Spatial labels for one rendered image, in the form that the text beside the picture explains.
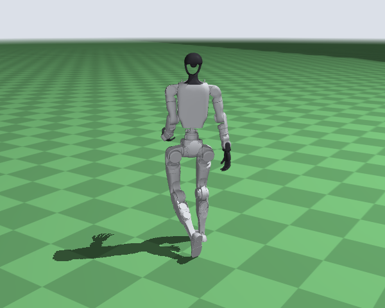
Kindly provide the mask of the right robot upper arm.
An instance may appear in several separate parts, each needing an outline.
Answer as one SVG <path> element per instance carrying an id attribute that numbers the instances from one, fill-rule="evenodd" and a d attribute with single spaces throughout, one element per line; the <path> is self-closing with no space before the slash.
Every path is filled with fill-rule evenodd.
<path id="1" fill-rule="evenodd" d="M 221 96 L 221 90 L 216 85 L 208 85 L 208 86 L 209 86 L 209 90 L 210 90 L 209 95 L 211 95 L 213 97 L 212 103 L 213 103 L 213 107 L 214 107 L 214 110 L 216 113 L 216 114 L 214 114 L 214 120 L 217 123 L 224 123 L 223 100 L 222 100 L 222 96 Z"/>

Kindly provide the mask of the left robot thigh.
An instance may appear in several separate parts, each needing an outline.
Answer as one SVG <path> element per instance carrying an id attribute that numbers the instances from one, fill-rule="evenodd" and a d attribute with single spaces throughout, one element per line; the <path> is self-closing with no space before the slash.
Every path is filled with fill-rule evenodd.
<path id="1" fill-rule="evenodd" d="M 179 203 L 185 201 L 185 193 L 180 188 L 180 161 L 184 154 L 184 147 L 179 144 L 170 146 L 165 152 L 166 175 L 169 191 L 175 193 Z"/>

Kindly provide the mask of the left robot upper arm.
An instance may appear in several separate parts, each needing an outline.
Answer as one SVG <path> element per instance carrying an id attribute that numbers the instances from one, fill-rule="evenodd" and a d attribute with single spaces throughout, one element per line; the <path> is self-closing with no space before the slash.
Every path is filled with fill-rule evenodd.
<path id="1" fill-rule="evenodd" d="M 175 95 L 177 94 L 177 90 L 178 90 L 178 84 L 169 85 L 165 89 L 166 107 L 169 113 L 168 116 L 170 117 L 170 125 L 178 124 L 180 121 L 178 115 L 176 114 Z"/>

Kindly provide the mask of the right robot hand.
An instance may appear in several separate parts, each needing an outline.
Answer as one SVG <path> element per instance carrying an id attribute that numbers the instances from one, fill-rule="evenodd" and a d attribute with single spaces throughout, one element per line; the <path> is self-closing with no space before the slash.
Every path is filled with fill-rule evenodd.
<path id="1" fill-rule="evenodd" d="M 231 150 L 230 149 L 230 143 L 227 142 L 225 144 L 225 149 L 223 149 L 223 151 L 224 151 L 224 158 L 221 161 L 221 164 L 224 163 L 224 161 L 225 161 L 225 165 L 223 166 L 223 168 L 220 169 L 221 171 L 226 171 L 227 169 L 230 168 L 230 160 L 231 160 L 230 150 Z"/>

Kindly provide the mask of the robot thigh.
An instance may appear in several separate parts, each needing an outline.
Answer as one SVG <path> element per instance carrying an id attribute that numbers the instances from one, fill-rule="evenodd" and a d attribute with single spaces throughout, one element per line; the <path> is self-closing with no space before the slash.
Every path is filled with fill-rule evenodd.
<path id="1" fill-rule="evenodd" d="M 207 179 L 210 171 L 211 160 L 214 158 L 213 149 L 203 144 L 203 153 L 200 157 L 196 157 L 196 189 L 195 197 L 197 200 L 206 200 L 207 198 Z"/>
<path id="2" fill-rule="evenodd" d="M 185 193 L 180 188 L 180 161 L 184 154 L 184 147 L 179 144 L 170 146 L 165 152 L 166 175 L 169 191 L 175 193 L 179 203 L 185 201 Z"/>

